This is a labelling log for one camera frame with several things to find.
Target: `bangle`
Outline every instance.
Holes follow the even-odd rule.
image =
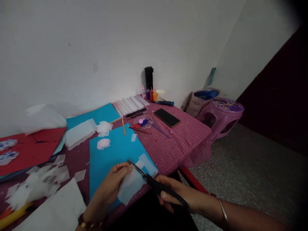
[[[102,226],[102,224],[103,224],[103,222],[98,222],[96,224],[91,224],[90,222],[85,222],[83,220],[83,213],[78,218],[78,225],[81,226],[82,228],[86,228],[86,230],[88,230],[89,228],[93,228],[93,227],[100,227],[100,226]]]
[[[224,207],[222,206],[222,203],[221,203],[219,197],[218,197],[217,195],[213,194],[213,193],[211,193],[211,196],[215,197],[215,198],[219,201],[219,204],[220,204],[222,213],[224,214],[225,221],[226,221],[226,230],[229,230],[227,214],[226,214],[226,212],[225,212],[225,210],[224,210]]]

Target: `red checkered tablecloth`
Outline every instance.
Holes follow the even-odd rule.
[[[186,167],[193,167],[202,164],[210,159],[211,142],[210,135],[211,130],[209,127],[191,117],[187,113],[181,111],[177,107],[164,106],[159,104],[150,103],[147,106],[147,114],[144,116],[150,116],[154,119],[155,124],[163,130],[169,137],[168,139],[164,134],[158,131],[154,126],[151,126],[147,131],[151,132],[151,135],[146,133],[135,131],[138,138],[147,153],[156,165],[159,174],[168,175],[175,171],[180,165]],[[157,118],[153,112],[163,108],[176,118],[180,120],[180,123],[175,127],[170,128]],[[129,123],[133,126],[134,118],[131,120],[124,119],[125,123]],[[122,126],[122,121],[119,120],[114,123],[113,129]],[[76,172],[87,169],[85,179],[78,182],[81,193],[85,196],[85,202],[89,202],[89,164],[90,161],[90,147],[89,140],[94,138],[97,134],[87,139],[82,144],[78,145],[71,151],[68,151],[66,147],[59,153],[65,154],[65,163],[67,165],[71,178],[74,177]],[[0,183],[0,212],[2,213],[7,204],[5,196],[7,189],[18,182],[24,181],[28,175],[20,174],[14,178]],[[61,185],[65,185],[69,180],[63,182]],[[124,204],[119,205],[109,214],[109,222],[119,217],[131,204],[137,199],[143,196],[149,187],[145,184],[141,190],[139,190],[131,199],[128,206]],[[41,199],[35,202],[35,205],[39,206],[45,199]],[[25,215],[18,221],[8,226],[5,230],[12,230],[18,224],[20,224],[28,215]]]

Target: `pink plastic stool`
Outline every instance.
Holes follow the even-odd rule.
[[[213,124],[211,127],[211,142],[213,143],[216,139],[226,136],[231,131],[231,128],[242,117],[243,111],[244,107],[239,102],[227,98],[217,98],[211,101],[196,119],[210,121]]]

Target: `red chart paper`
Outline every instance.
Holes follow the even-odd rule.
[[[0,151],[0,155],[11,150],[19,152],[9,164],[0,166],[0,176],[48,161],[65,131],[66,127],[63,127],[41,130],[28,136],[17,134],[0,138],[0,141],[17,139],[15,146]]]

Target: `scissor blade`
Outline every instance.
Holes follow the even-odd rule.
[[[142,171],[137,165],[135,165],[130,159],[127,159],[127,162],[130,163],[131,165],[133,165],[135,167],[135,169],[137,170],[137,172],[139,172],[142,176],[145,175],[144,171]]]

